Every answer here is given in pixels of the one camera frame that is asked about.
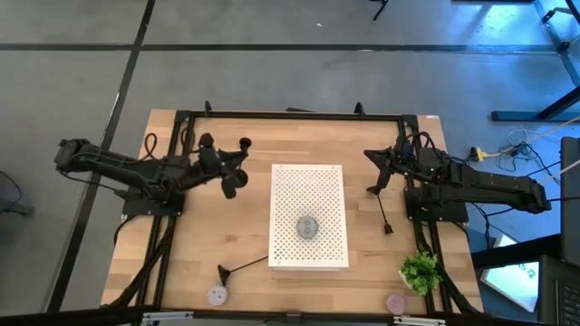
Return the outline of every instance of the concrete floor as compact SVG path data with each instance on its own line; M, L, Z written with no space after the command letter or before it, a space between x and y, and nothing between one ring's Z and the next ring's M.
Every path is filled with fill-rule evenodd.
M4 0L0 43L132 43L145 4ZM530 4L393 0L373 23L377 7L362 0L158 1L145 43L551 44ZM566 15L553 20L562 38L578 30ZM580 62L580 49L572 47L570 56ZM56 145L62 138L100 142L128 57L0 52L0 168L36 208L32 217L0 218L0 315L44 308L83 189L54 172ZM471 146L496 151L519 128L491 122L491 111L541 110L573 87L555 53L147 52L140 54L111 149L137 155L151 109L201 109L209 100L214 110L350 112L361 101L368 112L440 115L449 152L463 157ZM553 126L524 124L537 131ZM569 127L556 134L564 135L580 132ZM546 164L559 160L557 139L534 146ZM502 172L494 160L476 168ZM538 168L518 161L512 174ZM546 191L559 197L554 183ZM64 309L98 306L121 205L99 190ZM551 235L559 232L559 206L491 222L520 241ZM470 212L469 227L483 232L477 212Z

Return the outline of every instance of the potted plant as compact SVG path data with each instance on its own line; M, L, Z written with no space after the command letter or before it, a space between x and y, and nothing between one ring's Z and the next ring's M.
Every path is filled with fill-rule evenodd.
M443 281L437 274L436 264L437 255L431 255L428 252L410 255L405 258L399 270L399 276L410 289L424 296Z

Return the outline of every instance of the chair leg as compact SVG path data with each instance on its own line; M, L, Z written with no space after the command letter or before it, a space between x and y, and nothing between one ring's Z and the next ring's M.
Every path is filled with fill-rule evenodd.
M387 5L388 2L389 2L389 0L381 0L381 3L382 3L381 8L379 9L377 14L372 19L374 22L376 22L377 18L379 18L379 15L382 13L382 10L384 9L384 7Z
M561 42L558 51L566 51L570 47L570 42Z
M547 21L550 20L550 18L552 18L552 16L554 16L554 14L556 13L556 10L550 10L549 12L546 13L546 15L542 18L542 23L547 23Z

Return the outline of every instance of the white perforated box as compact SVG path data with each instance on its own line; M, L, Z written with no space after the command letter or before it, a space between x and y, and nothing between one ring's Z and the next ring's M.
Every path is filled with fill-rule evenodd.
M311 239L296 230L301 216L318 222ZM341 166L272 165L268 266L300 271L348 268Z

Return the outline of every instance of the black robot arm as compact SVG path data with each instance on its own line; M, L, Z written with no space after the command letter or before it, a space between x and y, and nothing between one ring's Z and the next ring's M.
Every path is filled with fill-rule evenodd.
M168 203L183 192L221 177L222 189L227 198L236 196L236 188L247 183L247 174L240 167L247 158L250 139L240 140L240 150L226 152L214 149L211 135L199 139L198 160L190 165L183 156L136 159L103 150L87 139L61 140L54 162L56 169L69 172L95 172L140 190L140 196L157 203ZM126 191L115 192L120 197Z
M421 181L414 196L424 209L437 209L452 202L506 204L517 210L541 213L551 209L544 187L531 177L512 177L476 171L458 163L444 151L422 148L414 156L405 146L367 149L364 155L379 168L375 186L367 191L378 195L394 173Z

